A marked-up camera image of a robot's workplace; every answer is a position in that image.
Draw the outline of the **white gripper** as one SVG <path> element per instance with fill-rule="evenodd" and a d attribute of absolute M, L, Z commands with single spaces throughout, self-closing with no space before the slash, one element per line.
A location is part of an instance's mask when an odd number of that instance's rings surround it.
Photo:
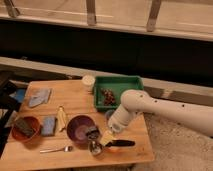
<path fill-rule="evenodd" d="M 113 133 L 123 132 L 130 122 L 136 117 L 135 112 L 129 112 L 123 106 L 119 106 L 108 120 L 108 127 Z M 105 131 L 100 139 L 100 143 L 106 146 L 110 141 L 115 140 L 111 131 Z"/>

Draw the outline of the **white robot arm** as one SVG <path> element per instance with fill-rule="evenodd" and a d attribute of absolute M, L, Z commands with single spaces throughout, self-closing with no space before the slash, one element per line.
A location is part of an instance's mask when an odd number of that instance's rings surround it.
<path fill-rule="evenodd" d="M 120 105 L 107 121 L 111 133 L 123 132 L 141 113 L 156 114 L 213 138 L 213 107 L 156 99 L 144 90 L 122 93 Z"/>

